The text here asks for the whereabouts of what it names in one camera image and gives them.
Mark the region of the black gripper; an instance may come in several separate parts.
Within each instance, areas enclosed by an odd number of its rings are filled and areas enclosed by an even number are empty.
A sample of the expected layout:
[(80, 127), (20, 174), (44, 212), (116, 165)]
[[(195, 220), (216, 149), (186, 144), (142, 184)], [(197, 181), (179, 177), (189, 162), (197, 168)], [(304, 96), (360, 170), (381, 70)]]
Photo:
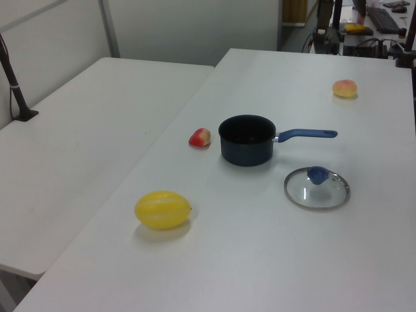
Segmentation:
[(326, 28), (332, 17), (332, 0), (320, 0), (318, 2), (318, 28)]

